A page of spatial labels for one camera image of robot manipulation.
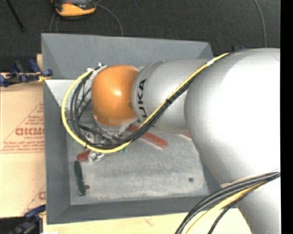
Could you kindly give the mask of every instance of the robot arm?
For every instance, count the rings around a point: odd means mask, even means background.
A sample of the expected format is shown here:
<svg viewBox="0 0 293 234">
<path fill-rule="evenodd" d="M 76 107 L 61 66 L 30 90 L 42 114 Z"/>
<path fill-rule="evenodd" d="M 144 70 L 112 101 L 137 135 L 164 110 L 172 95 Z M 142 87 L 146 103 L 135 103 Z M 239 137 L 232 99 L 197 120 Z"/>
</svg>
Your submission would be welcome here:
<svg viewBox="0 0 293 234">
<path fill-rule="evenodd" d="M 174 134 L 189 132 L 220 184 L 280 169 L 279 49 L 244 50 L 216 63 L 203 59 L 163 61 L 139 72 L 131 66 L 126 66 L 126 72 L 106 67 L 92 81 L 97 131 L 115 139 L 135 116 L 140 122 L 148 121 L 158 105 L 205 63 L 206 68 L 170 102 L 154 127 Z M 102 97 L 102 91 L 108 99 Z M 100 103 L 98 108 L 100 100 L 110 102 Z M 87 141 L 81 144 L 88 147 Z M 276 179 L 239 202 L 253 234 L 280 233 L 280 194 L 280 179 Z"/>
</svg>

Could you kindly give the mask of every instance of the red object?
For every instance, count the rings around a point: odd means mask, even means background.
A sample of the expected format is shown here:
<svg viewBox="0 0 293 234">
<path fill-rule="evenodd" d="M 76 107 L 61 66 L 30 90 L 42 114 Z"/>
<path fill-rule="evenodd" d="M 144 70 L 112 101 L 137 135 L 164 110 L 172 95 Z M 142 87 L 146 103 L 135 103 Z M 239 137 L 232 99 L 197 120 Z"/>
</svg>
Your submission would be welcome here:
<svg viewBox="0 0 293 234">
<path fill-rule="evenodd" d="M 135 125 L 131 125 L 127 131 L 133 133 L 135 132 L 136 130 L 138 129 L 137 126 Z M 154 134 L 151 134 L 149 132 L 146 132 L 144 135 L 141 136 L 141 138 L 145 139 L 146 141 L 160 147 L 160 148 L 165 148 L 167 146 L 167 141 L 165 141 L 164 139 L 162 138 L 159 138 L 157 137 L 156 135 Z"/>
<path fill-rule="evenodd" d="M 79 161 L 87 160 L 89 153 L 90 153 L 90 150 L 87 150 L 87 151 L 85 151 L 85 152 L 83 152 L 81 154 L 78 154 L 77 155 L 77 160 L 79 160 Z"/>
</svg>

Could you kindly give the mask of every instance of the cardboard sheet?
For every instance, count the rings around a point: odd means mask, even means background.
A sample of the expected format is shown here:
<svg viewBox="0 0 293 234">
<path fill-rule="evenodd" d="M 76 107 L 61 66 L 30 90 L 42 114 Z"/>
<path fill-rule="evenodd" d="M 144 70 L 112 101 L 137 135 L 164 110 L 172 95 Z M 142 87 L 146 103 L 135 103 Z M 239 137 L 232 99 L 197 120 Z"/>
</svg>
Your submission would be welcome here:
<svg viewBox="0 0 293 234">
<path fill-rule="evenodd" d="M 0 89 L 0 218 L 45 203 L 43 84 Z"/>
</svg>

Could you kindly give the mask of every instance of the yellow cable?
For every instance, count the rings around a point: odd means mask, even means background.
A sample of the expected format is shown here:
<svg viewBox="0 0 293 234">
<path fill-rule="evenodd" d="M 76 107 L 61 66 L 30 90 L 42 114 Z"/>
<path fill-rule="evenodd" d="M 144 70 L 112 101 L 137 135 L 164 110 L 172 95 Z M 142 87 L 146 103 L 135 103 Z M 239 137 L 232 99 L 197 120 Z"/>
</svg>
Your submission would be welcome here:
<svg viewBox="0 0 293 234">
<path fill-rule="evenodd" d="M 192 73 L 190 76 L 188 76 L 187 79 L 185 79 L 168 97 L 167 99 L 170 99 L 174 93 L 176 93 L 180 88 L 182 88 L 190 79 L 192 79 L 193 77 L 195 77 L 198 73 L 200 73 L 202 70 L 204 70 L 206 67 L 212 65 L 215 61 L 219 60 L 220 58 L 228 55 L 229 53 L 225 53 L 222 54 L 218 57 L 215 57 L 214 59 L 210 60 L 209 62 L 205 63 L 204 65 L 202 65 L 200 68 L 198 68 L 194 73 Z M 131 141 L 128 141 L 116 148 L 112 148 L 112 149 L 99 149 L 99 148 L 94 148 L 92 146 L 90 146 L 89 144 L 87 144 L 86 142 L 84 142 L 83 140 L 81 140 L 68 126 L 66 118 L 65 118 L 65 105 L 67 102 L 67 99 L 69 97 L 69 94 L 71 93 L 71 91 L 73 90 L 73 88 L 83 79 L 85 78 L 88 74 L 90 74 L 93 70 L 89 70 L 85 73 L 83 73 L 81 76 L 79 76 L 68 88 L 68 90 L 66 91 L 63 101 L 62 101 L 62 105 L 61 105 L 61 117 L 62 117 L 62 122 L 63 125 L 65 127 L 65 129 L 67 130 L 67 132 L 72 136 L 72 138 L 74 140 L 76 140 L 78 143 L 80 143 L 81 145 L 83 145 L 85 148 L 88 148 L 92 151 L 95 152 L 100 152 L 100 153 L 114 153 L 117 152 L 121 149 L 123 149 L 124 147 L 126 147 L 127 145 L 129 145 L 131 143 Z M 164 100 L 162 102 L 162 104 L 160 106 L 158 106 L 158 108 L 156 110 L 154 110 L 154 112 L 141 124 L 141 126 L 139 128 L 141 128 L 142 126 L 144 126 L 152 117 L 153 115 L 156 114 L 156 112 L 166 103 L 166 100 Z"/>
<path fill-rule="evenodd" d="M 65 129 L 67 130 L 67 132 L 73 137 L 74 140 L 76 140 L 78 143 L 80 143 L 81 145 L 83 145 L 85 148 L 89 148 L 90 150 L 93 150 L 95 152 L 100 152 L 100 153 L 113 153 L 113 152 L 117 152 L 121 149 L 123 149 L 125 146 L 129 145 L 130 142 L 127 142 L 123 145 L 120 145 L 116 148 L 113 149 L 98 149 L 98 148 L 94 148 L 90 145 L 88 145 L 86 142 L 84 142 L 83 140 L 81 140 L 80 138 L 78 138 L 78 136 L 69 128 L 66 118 L 65 118 L 65 105 L 66 105 L 66 101 L 68 99 L 68 96 L 70 94 L 70 92 L 73 90 L 73 88 L 83 79 L 85 78 L 88 74 L 90 74 L 92 72 L 92 70 L 89 70 L 85 73 L 83 73 L 81 76 L 79 76 L 68 88 L 68 90 L 66 91 L 63 101 L 62 101 L 62 108 L 61 108 L 61 116 L 62 116 L 62 121 L 63 121 L 63 125 L 65 127 Z"/>
<path fill-rule="evenodd" d="M 218 211 L 218 210 L 226 207 L 230 203 L 232 203 L 235 200 L 237 200 L 238 198 L 242 197 L 245 193 L 248 193 L 249 191 L 251 191 L 255 187 L 258 187 L 258 186 L 260 186 L 262 184 L 264 184 L 264 182 L 257 183 L 257 184 L 255 184 L 255 185 L 253 185 L 251 187 L 248 187 L 247 189 L 244 189 L 242 191 L 239 191 L 236 194 L 234 194 L 234 195 L 232 195 L 232 196 L 224 199 L 223 201 L 221 201 L 220 203 L 218 203 L 217 205 L 215 205 L 213 208 L 211 208 L 208 211 L 206 211 L 205 213 L 203 213 L 199 218 L 197 218 L 191 224 L 191 226 L 187 229 L 187 231 L 185 232 L 185 234 L 189 234 L 189 232 L 191 231 L 191 229 L 194 228 L 195 225 L 199 225 L 201 222 L 203 222 L 204 220 L 206 220 L 207 218 L 209 218 L 210 216 L 212 216 L 216 211 Z"/>
<path fill-rule="evenodd" d="M 207 68 L 208 66 L 212 65 L 215 61 L 218 61 L 220 58 L 228 55 L 229 53 L 222 54 L 220 56 L 215 57 L 214 59 L 210 60 L 209 62 L 205 63 L 201 67 L 199 67 L 196 71 L 194 71 L 191 75 L 189 75 L 168 97 L 167 99 L 170 99 L 179 89 L 181 89 L 189 80 L 191 80 L 193 77 L 195 77 L 198 73 L 200 73 L 202 70 Z M 154 112 L 141 124 L 140 127 L 145 125 L 155 114 L 156 112 L 166 103 L 166 100 L 162 102 L 161 105 L 158 106 L 157 109 L 154 110 Z"/>
</svg>

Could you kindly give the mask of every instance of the orange object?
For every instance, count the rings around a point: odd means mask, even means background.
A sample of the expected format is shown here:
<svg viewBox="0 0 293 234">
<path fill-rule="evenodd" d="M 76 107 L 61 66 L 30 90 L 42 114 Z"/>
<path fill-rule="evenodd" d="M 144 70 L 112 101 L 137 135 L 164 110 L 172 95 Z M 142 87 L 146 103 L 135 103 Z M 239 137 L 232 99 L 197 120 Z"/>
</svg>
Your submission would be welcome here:
<svg viewBox="0 0 293 234">
<path fill-rule="evenodd" d="M 59 11 L 56 8 L 56 11 L 58 12 L 59 15 L 61 15 L 63 17 L 84 16 L 84 15 L 88 15 L 90 13 L 93 13 L 96 10 L 96 8 L 83 10 L 83 9 L 73 5 L 71 2 L 62 4 L 62 9 L 63 9 L 63 11 Z"/>
<path fill-rule="evenodd" d="M 104 126 L 115 127 L 136 119 L 131 105 L 131 89 L 139 71 L 130 65 L 103 69 L 92 81 L 92 110 Z"/>
</svg>

